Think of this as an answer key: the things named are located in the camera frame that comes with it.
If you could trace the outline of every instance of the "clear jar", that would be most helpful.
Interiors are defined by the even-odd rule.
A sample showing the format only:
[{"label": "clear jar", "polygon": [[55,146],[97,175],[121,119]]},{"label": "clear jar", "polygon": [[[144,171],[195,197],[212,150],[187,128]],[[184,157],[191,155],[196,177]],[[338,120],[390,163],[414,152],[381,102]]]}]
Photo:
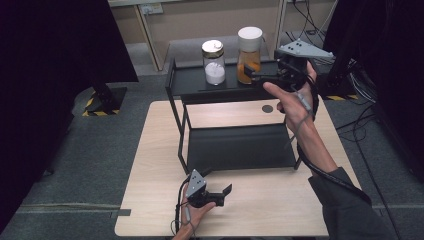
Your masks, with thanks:
[{"label": "clear jar", "polygon": [[261,70],[262,30],[257,27],[245,27],[238,32],[239,57],[237,60],[237,79],[243,84],[251,84],[252,79],[244,74],[244,65]]},{"label": "clear jar", "polygon": [[225,80],[224,45],[218,40],[210,40],[202,45],[203,67],[206,82],[218,85]]}]

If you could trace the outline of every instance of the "light wood tabletop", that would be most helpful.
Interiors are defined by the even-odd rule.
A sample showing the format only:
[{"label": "light wood tabletop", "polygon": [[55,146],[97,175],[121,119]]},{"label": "light wood tabletop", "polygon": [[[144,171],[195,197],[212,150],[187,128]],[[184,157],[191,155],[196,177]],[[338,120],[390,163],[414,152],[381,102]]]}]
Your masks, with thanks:
[{"label": "light wood tabletop", "polygon": [[[181,102],[176,103],[182,112]],[[327,109],[320,103],[317,129],[334,160],[360,187]],[[282,122],[284,115],[275,109],[276,104],[277,100],[265,100],[190,105],[188,111],[193,127],[255,125]],[[274,107],[274,111],[265,113],[264,105]],[[170,103],[153,102],[121,205],[121,210],[130,210],[130,214],[118,217],[118,236],[172,236],[178,190],[186,178],[177,156],[179,137]],[[212,172],[205,177],[206,190],[219,193],[229,184],[233,189],[225,206],[215,207],[202,220],[196,236],[327,236],[321,204],[307,180],[310,176],[303,163],[298,170]]]}]

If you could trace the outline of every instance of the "shelf bottom tier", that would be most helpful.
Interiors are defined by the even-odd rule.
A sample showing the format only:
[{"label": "shelf bottom tier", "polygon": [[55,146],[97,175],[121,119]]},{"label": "shelf bottom tier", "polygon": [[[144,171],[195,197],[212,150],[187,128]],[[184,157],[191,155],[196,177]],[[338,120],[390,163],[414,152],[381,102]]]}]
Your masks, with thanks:
[{"label": "shelf bottom tier", "polygon": [[190,130],[187,167],[237,170],[294,167],[296,159],[284,124]]}]

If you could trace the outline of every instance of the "jar with orange contents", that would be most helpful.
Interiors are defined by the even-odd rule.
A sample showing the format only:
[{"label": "jar with orange contents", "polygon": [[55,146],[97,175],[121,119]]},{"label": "jar with orange contents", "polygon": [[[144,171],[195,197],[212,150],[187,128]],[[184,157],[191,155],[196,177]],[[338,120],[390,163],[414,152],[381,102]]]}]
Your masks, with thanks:
[{"label": "jar with orange contents", "polygon": [[262,43],[262,30],[257,27],[245,27],[238,32],[239,57],[237,61],[237,79],[243,84],[251,84],[250,79],[244,74],[244,65],[259,72],[261,70],[260,48]]}]

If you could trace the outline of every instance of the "shelf top tier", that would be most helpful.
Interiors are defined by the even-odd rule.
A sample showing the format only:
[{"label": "shelf top tier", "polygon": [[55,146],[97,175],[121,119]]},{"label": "shelf top tier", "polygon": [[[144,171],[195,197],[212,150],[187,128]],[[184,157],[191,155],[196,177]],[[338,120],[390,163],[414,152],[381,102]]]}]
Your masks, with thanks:
[{"label": "shelf top tier", "polygon": [[[261,63],[261,72],[275,74],[277,63]],[[166,89],[172,96],[179,96],[185,104],[241,102],[274,99],[262,86],[243,84],[237,80],[237,64],[225,65],[225,81],[219,85],[206,82],[203,66],[177,67],[172,59],[166,81]]]}]

